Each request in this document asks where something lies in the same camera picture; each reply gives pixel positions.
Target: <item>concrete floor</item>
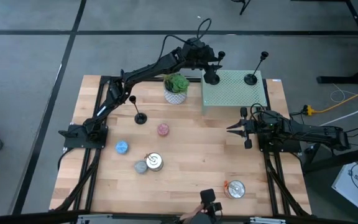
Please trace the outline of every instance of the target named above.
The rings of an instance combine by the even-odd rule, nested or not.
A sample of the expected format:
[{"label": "concrete floor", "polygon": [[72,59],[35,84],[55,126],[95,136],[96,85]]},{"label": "concrete floor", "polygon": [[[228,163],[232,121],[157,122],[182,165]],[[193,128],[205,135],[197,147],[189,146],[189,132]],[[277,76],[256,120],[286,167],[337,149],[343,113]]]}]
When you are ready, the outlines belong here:
[{"label": "concrete floor", "polygon": [[[358,10],[358,1],[354,4]],[[70,30],[79,5],[80,0],[0,1],[0,29]],[[238,16],[240,8],[229,0],[88,0],[80,30],[195,30],[207,17],[213,20],[211,30],[357,30],[340,2],[258,0]],[[163,35],[76,36],[24,213],[48,209],[63,146],[57,131],[66,129],[71,121],[82,76],[117,75],[121,68],[129,71],[152,63],[162,39]],[[67,41],[67,35],[0,35],[0,137],[5,142],[0,152],[0,215],[11,212]],[[268,51],[270,56],[260,68],[262,76],[283,80],[290,111],[304,104],[315,108],[333,105],[329,94],[336,88],[319,85],[315,78],[358,71],[358,38],[205,35],[203,41],[215,52],[226,52],[222,65],[227,70],[253,69],[261,51]],[[165,52],[181,45],[168,39]],[[358,93],[358,85],[339,87]],[[356,110],[358,99],[305,122],[319,125]],[[333,125],[357,127],[358,114]],[[358,144],[358,137],[351,140]],[[328,156],[328,151],[319,155]],[[330,187],[338,170],[305,177],[311,208],[319,217],[358,221],[358,209]]]}]

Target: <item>wooden tabletop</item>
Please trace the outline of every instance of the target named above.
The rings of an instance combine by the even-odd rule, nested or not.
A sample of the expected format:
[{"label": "wooden tabletop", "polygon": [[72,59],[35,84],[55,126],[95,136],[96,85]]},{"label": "wooden tabletop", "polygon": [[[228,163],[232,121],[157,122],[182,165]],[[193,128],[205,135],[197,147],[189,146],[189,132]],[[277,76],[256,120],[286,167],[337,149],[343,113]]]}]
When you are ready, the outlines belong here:
[{"label": "wooden tabletop", "polygon": [[[73,122],[81,124],[91,117],[100,76],[85,75],[78,95]],[[272,109],[288,117],[287,103],[280,80],[267,80]],[[191,212],[201,201],[200,191],[214,189],[225,215],[271,215],[264,158],[256,135],[253,148],[244,149],[244,139],[226,132],[238,122],[239,108],[210,108],[201,114],[201,84],[191,83],[188,98],[181,105],[169,104],[161,82],[137,84],[139,111],[148,116],[143,125],[134,122],[136,110],[127,102],[108,117],[108,141],[102,150],[92,201],[92,212],[181,214]],[[168,136],[157,134],[157,125],[167,123]],[[129,143],[127,154],[118,154],[115,144]],[[50,208],[59,206],[78,182],[84,149],[74,149],[62,160]],[[136,161],[147,153],[162,156],[162,170],[138,174]],[[294,198],[311,212],[301,166],[293,155],[281,153],[285,183]],[[240,180],[246,194],[229,199],[223,193],[225,180]],[[80,208],[84,208],[87,185]],[[276,188],[278,207],[281,196]]]}]

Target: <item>green perforated box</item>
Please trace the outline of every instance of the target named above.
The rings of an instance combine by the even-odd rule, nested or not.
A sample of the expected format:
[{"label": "green perforated box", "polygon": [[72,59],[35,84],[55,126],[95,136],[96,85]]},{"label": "green perforated box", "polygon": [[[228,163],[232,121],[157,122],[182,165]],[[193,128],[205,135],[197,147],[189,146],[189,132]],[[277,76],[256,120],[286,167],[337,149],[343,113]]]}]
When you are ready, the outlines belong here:
[{"label": "green perforated box", "polygon": [[244,82],[245,75],[253,72],[250,70],[218,70],[216,73],[221,81],[217,85],[207,84],[202,78],[203,106],[252,106],[254,103],[267,106],[260,71],[255,73],[258,78],[255,85],[247,85]]}]

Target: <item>tin can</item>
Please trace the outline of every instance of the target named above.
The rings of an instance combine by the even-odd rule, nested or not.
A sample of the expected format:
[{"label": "tin can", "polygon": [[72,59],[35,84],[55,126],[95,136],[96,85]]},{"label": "tin can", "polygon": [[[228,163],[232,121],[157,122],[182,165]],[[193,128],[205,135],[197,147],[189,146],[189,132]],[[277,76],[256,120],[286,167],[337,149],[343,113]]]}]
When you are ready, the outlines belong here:
[{"label": "tin can", "polygon": [[146,164],[152,171],[159,171],[164,165],[160,154],[155,152],[146,156]]},{"label": "tin can", "polygon": [[224,182],[224,194],[231,199],[242,198],[246,194],[246,187],[241,181]]}]

